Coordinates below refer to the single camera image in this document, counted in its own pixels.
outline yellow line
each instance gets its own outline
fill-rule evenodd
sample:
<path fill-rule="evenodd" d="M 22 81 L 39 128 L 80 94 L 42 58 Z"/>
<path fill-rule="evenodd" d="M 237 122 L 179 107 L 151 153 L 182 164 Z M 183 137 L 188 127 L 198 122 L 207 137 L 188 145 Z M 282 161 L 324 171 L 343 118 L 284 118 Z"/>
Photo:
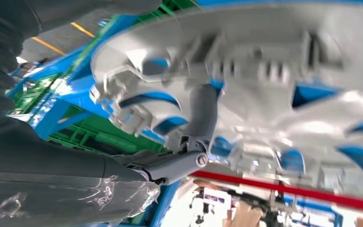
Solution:
<path fill-rule="evenodd" d="M 71 25 L 73 25 L 74 27 L 76 27 L 78 30 L 84 32 L 85 34 L 89 35 L 90 37 L 95 37 L 95 35 L 89 31 L 87 31 L 85 28 L 83 28 L 81 25 L 77 24 L 77 23 L 71 23 Z"/>
<path fill-rule="evenodd" d="M 39 42 L 39 43 L 41 43 L 42 45 L 48 47 L 49 49 L 55 51 L 56 53 L 59 53 L 61 55 L 65 55 L 65 52 L 59 50 L 58 48 L 52 46 L 51 44 L 45 42 L 44 40 L 42 40 L 42 39 L 40 39 L 38 37 L 32 37 L 32 39 L 35 40 L 35 41 L 37 41 L 37 42 Z"/>

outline red bar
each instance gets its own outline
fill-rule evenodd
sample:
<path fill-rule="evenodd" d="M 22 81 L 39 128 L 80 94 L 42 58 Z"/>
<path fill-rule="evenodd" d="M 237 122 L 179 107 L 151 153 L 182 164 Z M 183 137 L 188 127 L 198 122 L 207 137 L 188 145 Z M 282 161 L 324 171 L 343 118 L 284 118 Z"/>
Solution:
<path fill-rule="evenodd" d="M 314 199 L 318 199 L 318 200 L 334 202 L 336 204 L 343 205 L 346 207 L 363 210 L 363 200 L 356 199 L 353 197 L 347 197 L 347 196 L 343 196 L 343 195 L 334 195 L 329 192 L 320 192 L 320 191 L 316 191 L 316 190 L 297 188 L 297 187 L 292 187 L 292 186 L 288 186 L 288 185 L 278 185 L 278 184 L 266 183 L 266 182 L 261 182 L 261 181 L 248 180 L 248 179 L 243 179 L 243 178 L 239 178 L 239 177 L 235 177 L 235 176 L 215 174 L 215 173 L 209 173 L 209 172 L 205 172 L 205 171 L 197 171 L 195 173 L 192 173 L 191 176 L 202 177 L 202 178 L 207 178 L 207 179 L 212 179 L 212 180 L 222 181 L 222 182 L 241 183 L 241 184 L 245 184 L 245 185 L 249 185 L 249 186 L 270 189 L 270 190 L 274 190 L 274 191 L 278 191 L 278 192 L 286 192 L 286 193 L 301 195 L 304 197 L 310 197 L 310 198 L 314 198 Z"/>

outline plastic wrap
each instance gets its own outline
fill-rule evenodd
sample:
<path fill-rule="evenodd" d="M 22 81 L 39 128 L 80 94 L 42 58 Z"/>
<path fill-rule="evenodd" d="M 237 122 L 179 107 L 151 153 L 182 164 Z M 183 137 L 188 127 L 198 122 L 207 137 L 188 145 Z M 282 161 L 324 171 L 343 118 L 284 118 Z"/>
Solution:
<path fill-rule="evenodd" d="M 0 173 L 0 227 L 114 223 L 143 212 L 160 193 L 155 183 L 116 178 Z"/>

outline gray robotic arm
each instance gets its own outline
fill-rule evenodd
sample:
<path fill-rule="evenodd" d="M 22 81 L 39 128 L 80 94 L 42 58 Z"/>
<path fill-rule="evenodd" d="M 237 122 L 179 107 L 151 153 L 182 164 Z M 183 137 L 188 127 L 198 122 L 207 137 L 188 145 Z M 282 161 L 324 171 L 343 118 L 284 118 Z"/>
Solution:
<path fill-rule="evenodd" d="M 24 39 L 100 7 L 141 14 L 160 0 L 0 0 L 0 226 L 63 226 L 133 216 L 170 184 L 207 163 L 216 123 L 216 92 L 192 95 L 192 117 L 180 149 L 154 155 L 111 157 L 42 141 L 26 123 L 5 116 L 5 91 Z"/>

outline screw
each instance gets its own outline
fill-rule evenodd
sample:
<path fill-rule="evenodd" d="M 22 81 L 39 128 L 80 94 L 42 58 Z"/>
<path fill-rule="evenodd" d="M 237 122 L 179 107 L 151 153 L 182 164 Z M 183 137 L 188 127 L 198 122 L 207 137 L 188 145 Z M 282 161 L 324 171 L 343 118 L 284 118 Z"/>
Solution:
<path fill-rule="evenodd" d="M 198 166 L 203 167 L 207 164 L 207 162 L 208 162 L 207 155 L 205 155 L 205 154 L 198 155 L 197 160 L 196 160 L 196 163 Z"/>

